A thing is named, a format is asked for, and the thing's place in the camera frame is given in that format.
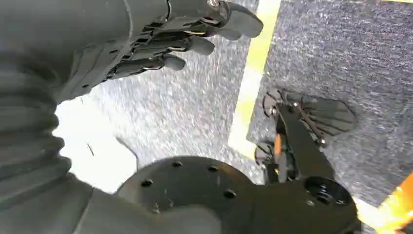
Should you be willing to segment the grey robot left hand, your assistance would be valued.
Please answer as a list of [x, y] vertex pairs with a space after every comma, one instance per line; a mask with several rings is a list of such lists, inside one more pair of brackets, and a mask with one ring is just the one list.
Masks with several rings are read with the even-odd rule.
[[0, 95], [62, 102], [108, 80], [182, 70], [208, 37], [255, 38], [262, 21], [225, 0], [3, 0]]

